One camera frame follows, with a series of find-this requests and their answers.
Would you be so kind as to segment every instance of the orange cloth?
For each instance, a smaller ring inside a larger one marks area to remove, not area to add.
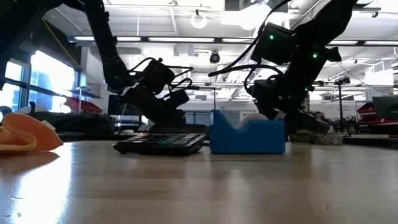
[[[0,153],[51,151],[63,142],[56,132],[25,114],[7,114],[0,127]]]

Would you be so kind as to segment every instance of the calculator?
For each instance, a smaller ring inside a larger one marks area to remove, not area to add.
[[[117,142],[113,148],[121,154],[189,156],[198,152],[204,141],[205,134],[198,133],[142,133]]]

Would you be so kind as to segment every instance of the security camera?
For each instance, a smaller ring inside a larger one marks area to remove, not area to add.
[[[218,52],[212,52],[210,55],[210,63],[218,63],[220,62],[220,55]]]

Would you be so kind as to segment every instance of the desk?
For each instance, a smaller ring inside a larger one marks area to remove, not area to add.
[[[0,157],[0,223],[397,223],[398,152],[120,155],[111,142]]]

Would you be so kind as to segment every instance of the table surface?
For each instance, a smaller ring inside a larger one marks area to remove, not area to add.
[[[120,155],[111,142],[0,156],[0,223],[397,223],[398,151]]]

